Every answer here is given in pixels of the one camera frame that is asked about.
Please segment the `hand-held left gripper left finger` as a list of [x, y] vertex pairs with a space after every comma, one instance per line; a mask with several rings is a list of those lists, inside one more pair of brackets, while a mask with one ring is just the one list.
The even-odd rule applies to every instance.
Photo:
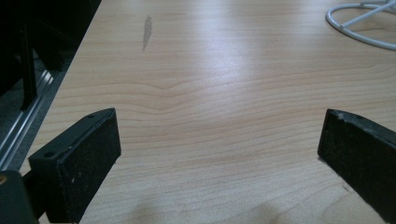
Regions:
[[78, 223], [121, 154], [116, 110], [87, 115], [29, 157], [27, 187], [36, 217]]

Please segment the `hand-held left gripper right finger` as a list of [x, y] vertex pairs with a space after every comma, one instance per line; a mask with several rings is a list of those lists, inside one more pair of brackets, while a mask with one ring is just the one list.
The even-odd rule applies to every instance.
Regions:
[[326, 111], [318, 156], [388, 223], [396, 223], [396, 132], [346, 111]]

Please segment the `black metal stand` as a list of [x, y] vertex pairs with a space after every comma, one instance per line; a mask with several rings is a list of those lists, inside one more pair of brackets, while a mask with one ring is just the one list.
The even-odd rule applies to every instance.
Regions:
[[37, 97], [33, 48], [26, 23], [24, 23], [21, 27], [20, 41], [22, 70], [21, 77], [23, 82], [23, 102], [21, 105], [21, 109], [26, 110]]

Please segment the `silver floor rail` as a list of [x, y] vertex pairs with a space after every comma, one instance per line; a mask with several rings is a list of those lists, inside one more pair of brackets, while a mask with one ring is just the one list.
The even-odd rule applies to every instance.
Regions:
[[38, 96], [11, 120], [5, 135], [0, 135], [0, 171], [21, 169], [65, 75], [65, 71], [47, 70], [40, 75]]

